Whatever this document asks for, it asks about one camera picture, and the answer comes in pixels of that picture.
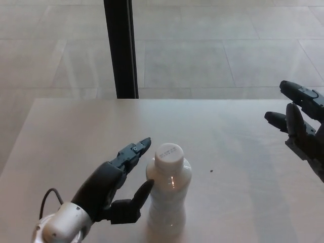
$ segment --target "robotic hand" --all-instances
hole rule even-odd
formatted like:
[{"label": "robotic hand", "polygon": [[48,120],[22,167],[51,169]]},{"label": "robotic hand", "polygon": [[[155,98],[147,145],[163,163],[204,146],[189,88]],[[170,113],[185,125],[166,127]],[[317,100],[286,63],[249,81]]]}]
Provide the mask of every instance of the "robotic hand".
[{"label": "robotic hand", "polygon": [[[324,97],[315,90],[289,81],[280,83],[281,92],[293,102],[287,105],[286,114],[267,112],[265,118],[281,132],[288,133],[285,144],[302,160],[307,160],[324,182]],[[321,123],[316,130],[304,121],[298,108]]]},{"label": "robotic hand", "polygon": [[32,242],[80,243],[91,226],[103,219],[110,220],[111,224],[135,223],[141,216],[140,209],[148,198],[154,181],[146,181],[133,199],[116,200],[113,203],[112,200],[124,184],[127,174],[137,165],[150,145],[150,138],[130,144],[119,151],[114,160],[99,166],[71,202],[62,204],[55,214],[40,219],[34,229]]}]

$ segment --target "tiled floor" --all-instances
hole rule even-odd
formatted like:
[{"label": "tiled floor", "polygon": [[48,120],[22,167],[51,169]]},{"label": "tiled floor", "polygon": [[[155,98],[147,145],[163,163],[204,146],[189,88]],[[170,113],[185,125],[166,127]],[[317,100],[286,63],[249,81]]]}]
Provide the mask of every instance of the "tiled floor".
[{"label": "tiled floor", "polygon": [[[141,98],[324,92],[324,0],[133,0]],[[115,98],[103,0],[0,0],[0,172],[34,98]]]}]

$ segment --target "table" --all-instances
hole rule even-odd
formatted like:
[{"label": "table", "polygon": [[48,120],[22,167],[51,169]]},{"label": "table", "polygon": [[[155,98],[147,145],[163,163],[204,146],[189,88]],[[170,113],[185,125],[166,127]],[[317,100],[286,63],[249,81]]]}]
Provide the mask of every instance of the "table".
[{"label": "table", "polygon": [[[115,199],[133,197],[162,143],[179,144],[193,177],[186,228],[167,242],[324,242],[324,186],[263,118],[286,103],[37,99],[0,177],[0,242],[29,242],[47,189],[71,200],[98,165],[145,137],[152,146]],[[49,196],[45,215],[58,206]],[[147,228],[148,207],[136,224],[95,224],[83,242],[166,242]]]}]

